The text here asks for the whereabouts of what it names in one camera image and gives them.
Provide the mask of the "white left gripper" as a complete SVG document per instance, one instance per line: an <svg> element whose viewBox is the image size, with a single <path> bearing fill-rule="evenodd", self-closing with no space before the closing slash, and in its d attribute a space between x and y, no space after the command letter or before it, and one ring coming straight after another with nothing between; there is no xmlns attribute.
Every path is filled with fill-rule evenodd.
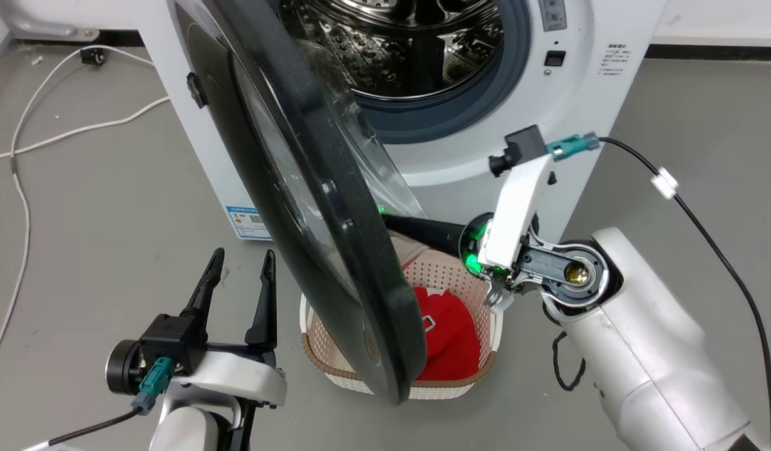
<svg viewBox="0 0 771 451"><path fill-rule="evenodd" d="M225 249L217 248L182 316L207 319L214 289L221 282ZM277 346L276 253L268 249L260 273L256 313L245 334L253 352ZM282 407L287 400L284 371L230 352L210 350L190 376L171 382L173 450L251 450L257 409Z"/></svg>

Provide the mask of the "green-lit right gripper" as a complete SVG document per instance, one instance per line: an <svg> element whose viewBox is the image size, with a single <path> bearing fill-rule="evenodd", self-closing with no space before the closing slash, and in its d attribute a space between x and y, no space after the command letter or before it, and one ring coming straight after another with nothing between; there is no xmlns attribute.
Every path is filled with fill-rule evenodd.
<svg viewBox="0 0 771 451"><path fill-rule="evenodd" d="M546 242L538 236L538 216L520 238L517 257L507 268L479 262L493 216L482 214L466 226L390 214L383 214L382 220L389 231L435 251L459 253L468 273L488 283L484 306L491 311L505 310L512 294L528 289L537 289L560 311L589 310L608 293L611 265L596 242Z"/></svg>

